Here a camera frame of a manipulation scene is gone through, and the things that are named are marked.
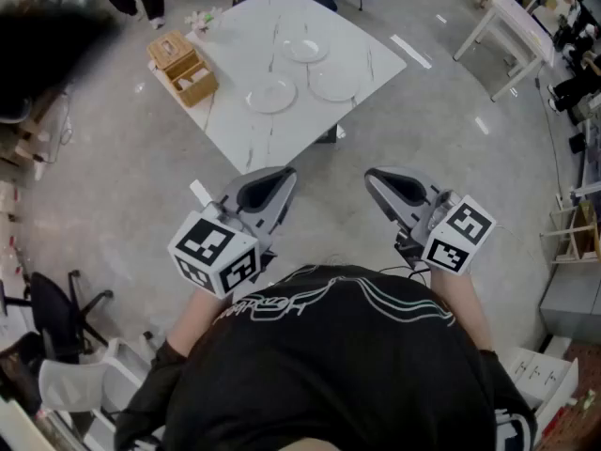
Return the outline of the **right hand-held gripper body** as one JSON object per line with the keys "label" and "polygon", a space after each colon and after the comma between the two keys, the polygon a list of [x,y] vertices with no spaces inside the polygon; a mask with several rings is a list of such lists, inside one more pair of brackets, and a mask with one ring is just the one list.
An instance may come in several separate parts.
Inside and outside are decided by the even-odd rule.
{"label": "right hand-held gripper body", "polygon": [[394,247],[411,266],[422,261],[461,275],[496,225],[471,196],[444,190],[425,207],[413,228],[399,231]]}

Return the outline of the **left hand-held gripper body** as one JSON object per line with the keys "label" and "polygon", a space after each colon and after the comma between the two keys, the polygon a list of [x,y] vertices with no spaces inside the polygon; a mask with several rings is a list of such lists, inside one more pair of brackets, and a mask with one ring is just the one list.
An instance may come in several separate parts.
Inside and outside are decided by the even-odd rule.
{"label": "left hand-held gripper body", "polygon": [[223,198],[192,211],[168,244],[180,275],[218,299],[253,282],[272,260],[271,233],[278,210],[262,210]]}

